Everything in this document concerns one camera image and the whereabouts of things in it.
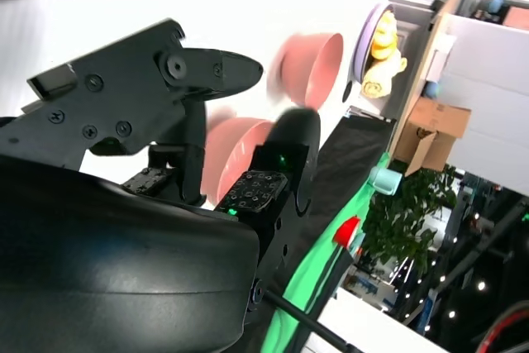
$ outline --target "purple plate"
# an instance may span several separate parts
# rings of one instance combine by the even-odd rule
[[[356,42],[355,53],[353,54],[352,66],[353,76],[357,82],[362,83],[365,71],[373,64],[374,58],[371,55],[374,33],[377,30],[380,18],[386,11],[393,11],[393,6],[389,3],[381,3],[373,9],[362,28],[360,38]]]

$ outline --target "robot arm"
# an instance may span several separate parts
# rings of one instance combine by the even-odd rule
[[[9,352],[221,351],[256,321],[311,207],[320,120],[276,123],[215,211],[204,101],[255,85],[243,55],[184,49],[166,21],[30,80],[0,127],[0,346]],[[83,154],[149,164],[123,186]]]

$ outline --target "green cloth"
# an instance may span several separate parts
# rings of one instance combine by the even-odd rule
[[[379,161],[379,167],[387,167],[389,155],[383,154]],[[304,311],[310,310],[314,302],[309,302],[314,289],[318,288],[318,295],[321,293],[323,284],[317,285],[326,264],[332,259],[336,243],[332,240],[338,228],[349,218],[358,216],[361,224],[367,217],[369,202],[373,196],[374,189],[365,181],[358,193],[341,209],[338,216],[329,224],[320,238],[316,241],[312,249],[299,265],[296,273],[290,279],[284,297]],[[332,267],[329,269],[326,278],[329,277]],[[293,334],[296,332],[298,322],[283,311],[276,310],[266,338],[264,339],[261,353],[278,353],[285,351]]]

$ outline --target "red cable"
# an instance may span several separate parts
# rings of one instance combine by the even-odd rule
[[[481,346],[479,347],[478,353],[487,353],[489,347],[492,345],[492,343],[498,338],[499,334],[502,333],[502,331],[510,327],[515,322],[519,322],[523,318],[529,317],[529,310],[523,310],[520,312],[515,312],[511,314],[510,316],[506,317],[502,322],[500,322],[495,328],[491,330],[491,332],[487,335],[487,337],[484,339],[484,341],[481,343]]]

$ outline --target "cardboard box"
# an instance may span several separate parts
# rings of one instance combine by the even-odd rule
[[[408,163],[405,176],[420,168],[442,171],[455,140],[462,138],[471,111],[419,98],[398,139],[394,158]]]

